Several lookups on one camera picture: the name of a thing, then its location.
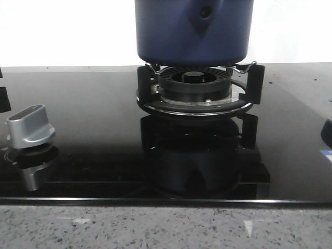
gas burner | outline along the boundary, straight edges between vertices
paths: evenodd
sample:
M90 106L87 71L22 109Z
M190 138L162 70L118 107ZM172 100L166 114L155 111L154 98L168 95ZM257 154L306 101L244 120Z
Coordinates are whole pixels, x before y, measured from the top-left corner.
M160 94L179 102L218 101L231 92L231 75L215 68L179 68L164 70L158 77Z
M146 64L137 69L137 103L158 116L235 116L260 103L265 67L235 65L247 73L247 83L231 78L233 69L222 67L166 67Z

granite countertop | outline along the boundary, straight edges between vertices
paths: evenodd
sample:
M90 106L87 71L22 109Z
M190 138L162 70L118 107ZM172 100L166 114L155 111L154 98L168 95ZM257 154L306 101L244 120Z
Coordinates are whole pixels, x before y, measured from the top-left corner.
M332 211L0 206L0 248L332 248Z

pot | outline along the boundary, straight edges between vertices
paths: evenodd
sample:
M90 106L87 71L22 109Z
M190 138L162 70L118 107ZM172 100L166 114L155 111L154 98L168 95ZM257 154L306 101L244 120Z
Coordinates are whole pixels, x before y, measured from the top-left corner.
M254 0L135 0L137 51L168 66L234 65L247 55Z

burner cap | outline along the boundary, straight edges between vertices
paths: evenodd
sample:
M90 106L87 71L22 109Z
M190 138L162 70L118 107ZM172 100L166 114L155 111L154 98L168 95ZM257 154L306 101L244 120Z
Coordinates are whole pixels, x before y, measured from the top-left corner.
M230 94L231 76L216 68L171 67L159 75L164 98L183 102L220 100Z

stove knob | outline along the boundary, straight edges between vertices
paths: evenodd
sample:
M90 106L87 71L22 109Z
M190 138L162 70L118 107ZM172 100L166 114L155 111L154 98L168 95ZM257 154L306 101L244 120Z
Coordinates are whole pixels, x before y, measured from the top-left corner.
M44 105L33 105L7 119L10 146L23 149L50 142L55 129Z

